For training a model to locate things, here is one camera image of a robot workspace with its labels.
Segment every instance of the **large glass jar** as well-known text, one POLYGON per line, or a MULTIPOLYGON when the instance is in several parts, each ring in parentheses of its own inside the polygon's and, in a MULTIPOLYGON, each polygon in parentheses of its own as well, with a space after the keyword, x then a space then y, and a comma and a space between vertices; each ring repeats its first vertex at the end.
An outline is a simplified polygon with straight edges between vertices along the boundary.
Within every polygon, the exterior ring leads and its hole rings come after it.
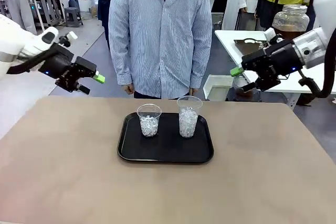
POLYGON ((275 15, 272 27, 284 39, 292 40, 304 34, 307 30, 309 17, 304 5, 284 5, 282 12, 275 15))

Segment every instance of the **tray rim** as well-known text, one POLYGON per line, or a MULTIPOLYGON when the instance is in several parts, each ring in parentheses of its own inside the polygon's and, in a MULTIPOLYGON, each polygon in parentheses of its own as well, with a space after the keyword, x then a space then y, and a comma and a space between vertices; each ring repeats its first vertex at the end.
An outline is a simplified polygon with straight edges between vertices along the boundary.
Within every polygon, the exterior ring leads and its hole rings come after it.
MULTIPOLYGON (((207 135, 209 136, 209 150, 210 150, 210 155, 209 157, 203 161, 203 162, 178 162, 178 161, 157 161, 155 159, 134 159, 134 158, 127 158, 124 157, 121 153, 122 147, 123 147, 123 143, 124 140, 122 140, 122 135, 125 133, 125 131, 127 130, 127 127, 124 127, 124 125, 127 123, 127 121, 129 120, 129 118, 133 117, 133 115, 136 114, 136 112, 130 113, 127 116, 125 116, 124 121, 122 123, 122 128, 121 128, 121 132, 120 132, 120 137, 119 137, 119 141, 118 141, 118 145, 117 145, 117 153, 119 155, 119 157, 121 159, 123 159, 124 161, 127 161, 129 163, 138 163, 138 164, 182 164, 182 165, 202 165, 202 164, 207 164, 214 156, 214 145, 212 143, 212 139, 210 136, 210 131, 209 131, 209 127, 208 127, 208 122, 205 120, 204 117, 202 117, 201 115, 198 115, 198 120, 202 120, 204 121, 203 123, 206 126, 206 131, 207 131, 207 135)), ((177 114, 178 113, 170 113, 170 112, 164 112, 162 114, 177 114)))

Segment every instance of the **jar lid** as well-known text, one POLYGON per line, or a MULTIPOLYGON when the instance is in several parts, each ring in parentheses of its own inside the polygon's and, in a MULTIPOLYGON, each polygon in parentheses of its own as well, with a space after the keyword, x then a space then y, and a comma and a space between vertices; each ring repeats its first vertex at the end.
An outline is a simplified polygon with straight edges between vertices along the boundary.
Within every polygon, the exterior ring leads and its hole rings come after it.
POLYGON ((294 12, 294 13, 306 13, 307 6, 306 5, 284 5, 283 9, 287 12, 294 12))

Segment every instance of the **white floor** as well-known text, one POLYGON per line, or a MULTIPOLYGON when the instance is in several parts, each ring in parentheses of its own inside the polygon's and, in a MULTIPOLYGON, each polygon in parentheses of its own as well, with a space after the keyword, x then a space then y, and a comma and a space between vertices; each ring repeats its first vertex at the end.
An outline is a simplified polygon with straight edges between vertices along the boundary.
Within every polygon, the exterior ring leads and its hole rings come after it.
MULTIPOLYGON (((79 28, 57 27, 60 35, 74 31, 78 39, 69 50, 82 56, 103 33, 101 21, 85 18, 79 28)), ((28 111, 37 100, 49 95, 55 88, 55 80, 33 71, 18 75, 6 75, 0 80, 0 139, 28 111)))

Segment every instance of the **cup rim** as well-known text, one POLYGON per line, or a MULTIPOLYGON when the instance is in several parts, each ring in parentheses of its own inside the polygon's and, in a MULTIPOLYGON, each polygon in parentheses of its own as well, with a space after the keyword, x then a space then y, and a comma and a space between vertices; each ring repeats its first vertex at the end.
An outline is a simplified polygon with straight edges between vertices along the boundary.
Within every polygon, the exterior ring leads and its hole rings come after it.
POLYGON ((200 98, 198 98, 198 97, 195 97, 195 96, 193 96, 193 95, 185 95, 185 96, 183 96, 183 97, 180 97, 180 98, 178 98, 178 100, 177 100, 177 106, 178 107, 183 107, 183 106, 180 106, 179 105, 179 103, 180 103, 180 101, 183 101, 183 100, 185 100, 185 99, 183 99, 183 98, 193 98, 194 99, 194 101, 195 102, 200 102, 199 103, 199 106, 197 106, 197 107, 193 107, 194 109, 199 109, 200 107, 202 107, 203 106, 203 101, 200 99, 200 98))
POLYGON ((147 105, 150 105, 150 106, 154 106, 154 107, 159 108, 159 110, 160 110, 160 114, 157 115, 157 116, 154 117, 154 118, 157 119, 158 117, 160 117, 160 115, 162 114, 162 110, 161 110, 161 108, 160 108, 159 106, 153 104, 153 103, 146 103, 146 104, 141 105, 141 106, 138 107, 138 109, 137 109, 137 115, 138 115, 140 118, 143 118, 143 116, 139 115, 139 110, 140 110, 142 107, 145 107, 145 106, 147 106, 147 105))

